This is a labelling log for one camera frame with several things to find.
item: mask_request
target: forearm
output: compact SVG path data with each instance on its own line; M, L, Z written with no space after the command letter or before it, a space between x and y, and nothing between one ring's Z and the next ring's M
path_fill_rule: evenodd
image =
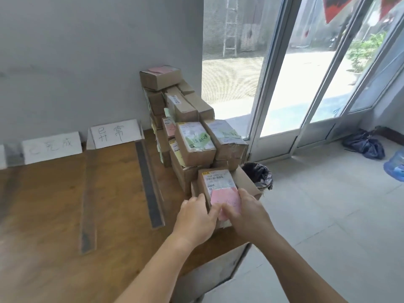
M191 251L186 242L170 235L116 303L169 302L179 271Z
M267 234L257 247L274 268L290 303L346 303L278 233Z

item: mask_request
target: person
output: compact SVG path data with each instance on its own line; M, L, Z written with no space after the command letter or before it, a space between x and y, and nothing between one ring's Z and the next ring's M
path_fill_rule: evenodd
M203 194L185 200L173 232L116 303L168 303L181 267L191 251L210 238L221 209L236 232L265 255L290 303L346 303L275 230L260 201L244 189L239 194L241 213L225 203L212 205L208 213Z

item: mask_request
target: brown tabletop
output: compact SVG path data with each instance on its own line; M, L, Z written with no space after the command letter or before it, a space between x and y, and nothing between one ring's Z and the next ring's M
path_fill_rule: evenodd
M0 171L0 302L113 302L170 234L185 195L145 131L166 226L152 229L134 143L97 151L97 250L79 254L86 154ZM180 275L245 241L221 229L197 247Z

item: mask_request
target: black trash bag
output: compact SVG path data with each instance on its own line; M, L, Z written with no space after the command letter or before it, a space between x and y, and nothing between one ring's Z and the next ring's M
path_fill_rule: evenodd
M362 153L366 158L383 159L386 156L380 141L372 138L372 133L363 129L345 137L342 140L342 145L350 151Z
M260 163L248 162L243 165L242 169L258 189L272 189L272 173L267 167L261 165Z

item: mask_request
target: potted plant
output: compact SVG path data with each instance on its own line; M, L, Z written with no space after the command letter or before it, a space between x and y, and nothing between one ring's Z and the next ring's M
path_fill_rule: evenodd
M357 82L367 64L372 60L376 50L381 46L386 36L386 32L380 32L370 35L368 40L354 40L352 41L348 52L347 58L351 61L352 72L355 75L355 81Z

